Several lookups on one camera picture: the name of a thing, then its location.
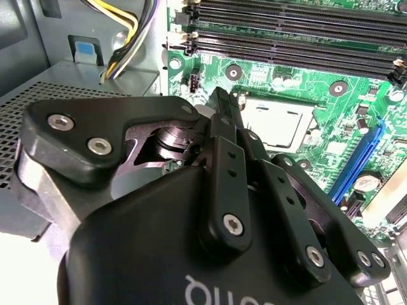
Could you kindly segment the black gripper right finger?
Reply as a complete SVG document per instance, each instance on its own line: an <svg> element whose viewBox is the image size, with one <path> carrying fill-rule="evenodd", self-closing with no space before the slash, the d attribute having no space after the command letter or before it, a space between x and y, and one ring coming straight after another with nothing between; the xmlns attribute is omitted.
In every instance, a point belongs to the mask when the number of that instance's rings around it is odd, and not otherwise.
<svg viewBox="0 0 407 305"><path fill-rule="evenodd" d="M390 266L374 244L332 202L294 160L270 158L252 131L243 128L237 98L226 94L228 114L240 128L238 144L250 182L258 185L272 222L282 232L284 269L305 287L317 287L339 274L355 288L376 285Z"/></svg>

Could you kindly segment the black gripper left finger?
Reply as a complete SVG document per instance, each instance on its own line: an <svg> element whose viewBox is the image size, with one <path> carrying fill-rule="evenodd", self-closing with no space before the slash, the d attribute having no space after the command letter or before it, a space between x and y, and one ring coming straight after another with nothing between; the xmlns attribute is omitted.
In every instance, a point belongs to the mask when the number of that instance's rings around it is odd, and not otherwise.
<svg viewBox="0 0 407 305"><path fill-rule="evenodd" d="M115 176L173 161L202 166L206 204L200 239L226 255L252 241L242 118L222 88L209 97L210 117L175 96L41 100L22 117L16 173L38 196L56 173L82 189L105 188Z"/></svg>

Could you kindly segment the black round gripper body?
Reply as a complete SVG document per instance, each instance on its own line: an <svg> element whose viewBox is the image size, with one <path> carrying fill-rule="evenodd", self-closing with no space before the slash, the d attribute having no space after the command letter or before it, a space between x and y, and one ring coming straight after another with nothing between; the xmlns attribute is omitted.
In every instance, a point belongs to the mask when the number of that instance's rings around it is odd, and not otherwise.
<svg viewBox="0 0 407 305"><path fill-rule="evenodd" d="M249 191L252 243L220 261L198 239L204 171L161 177L90 215L59 267L59 304L360 304L335 269L305 287L289 256L272 196Z"/></svg>

